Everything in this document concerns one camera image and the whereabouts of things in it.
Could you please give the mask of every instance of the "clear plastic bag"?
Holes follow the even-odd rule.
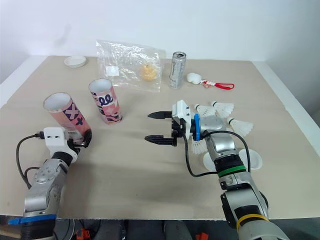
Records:
[[[99,77],[114,86],[160,92],[166,52],[131,43],[96,41]]]

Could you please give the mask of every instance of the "paper tube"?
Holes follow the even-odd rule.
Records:
[[[106,124],[116,124],[122,120],[117,96],[108,79],[97,79],[89,84],[89,90]]]
[[[84,141],[85,132],[90,126],[68,93],[58,92],[48,96],[43,107],[67,130],[75,143]]]

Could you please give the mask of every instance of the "blue band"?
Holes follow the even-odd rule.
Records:
[[[199,113],[196,113],[194,115],[194,123],[195,123],[195,140],[200,140],[200,124],[199,124],[200,118]]]
[[[9,223],[9,225],[19,225],[19,224],[23,224],[23,223],[50,220],[50,219],[56,219],[56,218],[57,218],[56,214],[29,216],[29,217],[18,217],[18,218],[9,220],[8,223]]]

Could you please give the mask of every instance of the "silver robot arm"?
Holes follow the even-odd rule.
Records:
[[[215,165],[219,184],[225,192],[220,196],[228,224],[237,229],[239,240],[289,240],[285,233],[269,221],[267,199],[258,190],[250,172],[239,157],[235,142],[226,131],[223,119],[217,116],[191,119],[187,104],[180,100],[172,112],[159,111],[148,115],[154,119],[172,118],[172,138],[149,135],[144,139],[159,145],[177,145],[177,138],[192,134],[195,141],[205,139]]]
[[[200,118],[200,135],[226,130],[217,116]],[[284,232],[268,220],[267,199],[258,190],[250,172],[246,171],[228,133],[215,133],[205,138],[208,152],[216,167],[222,208],[228,224],[236,228],[239,240],[289,240]]]
[[[22,240],[55,239],[54,227],[61,192],[69,167],[77,160],[80,151],[76,147],[87,147],[91,140],[91,131],[88,131],[86,142],[76,145],[62,127],[46,127],[43,135],[45,145],[50,151],[50,158],[33,177],[32,187],[24,199],[23,217],[10,222],[21,224]]]

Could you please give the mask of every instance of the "white wall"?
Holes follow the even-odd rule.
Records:
[[[1,80],[27,55],[95,56],[96,39],[171,57],[267,61],[310,113],[320,108],[318,0],[2,0]]]

